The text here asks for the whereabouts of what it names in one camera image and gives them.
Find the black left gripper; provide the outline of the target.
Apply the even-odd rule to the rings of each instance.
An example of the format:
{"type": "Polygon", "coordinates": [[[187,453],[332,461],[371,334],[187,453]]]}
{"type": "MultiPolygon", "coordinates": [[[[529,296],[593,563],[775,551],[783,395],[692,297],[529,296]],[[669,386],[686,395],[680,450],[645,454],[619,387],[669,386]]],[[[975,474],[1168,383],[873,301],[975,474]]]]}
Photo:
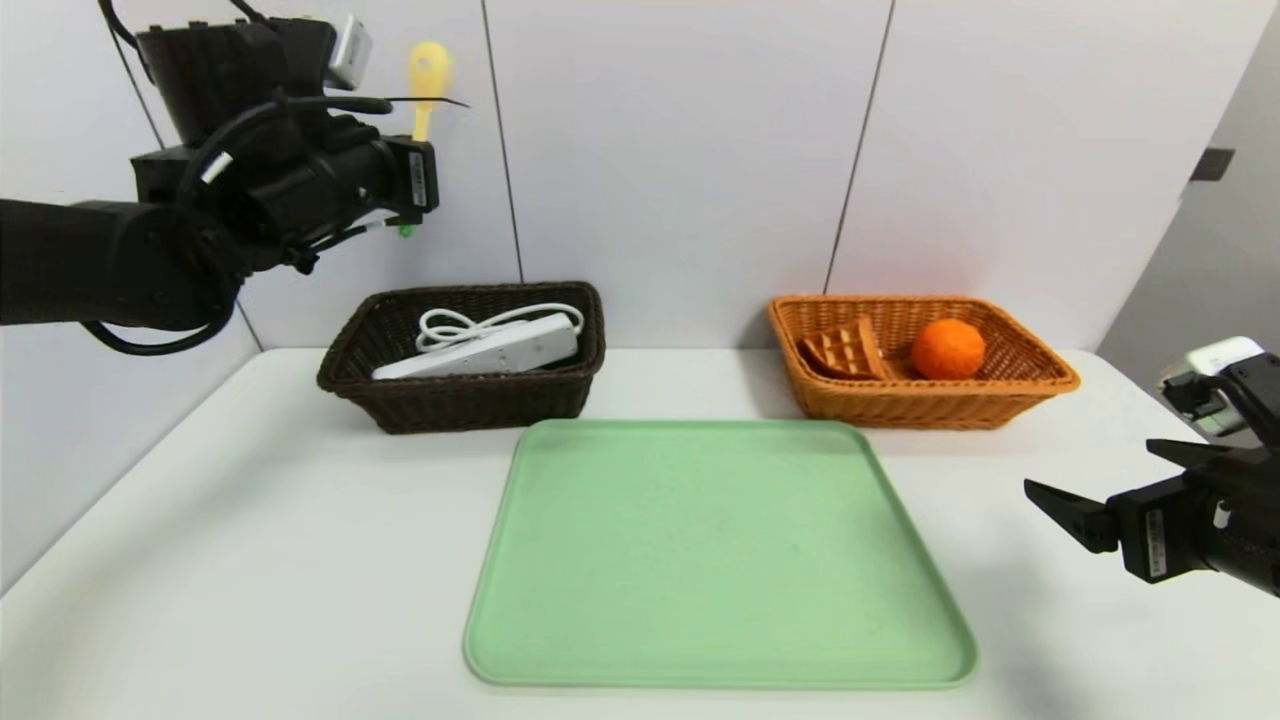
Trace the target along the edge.
{"type": "Polygon", "coordinates": [[[388,210],[419,224],[439,205],[434,147],[403,135],[333,135],[323,150],[319,223],[388,210]]]}

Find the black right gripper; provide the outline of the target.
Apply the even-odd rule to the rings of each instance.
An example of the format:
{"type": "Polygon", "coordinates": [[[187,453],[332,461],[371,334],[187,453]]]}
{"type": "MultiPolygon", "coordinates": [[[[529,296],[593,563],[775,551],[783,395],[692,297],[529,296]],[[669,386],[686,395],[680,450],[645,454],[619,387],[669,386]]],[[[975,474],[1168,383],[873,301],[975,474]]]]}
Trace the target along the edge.
{"type": "Polygon", "coordinates": [[[1277,594],[1277,454],[1176,439],[1146,450],[1181,474],[1108,498],[1107,506],[1025,479],[1025,497],[1091,553],[1120,547],[1149,584],[1217,571],[1277,594]]]}

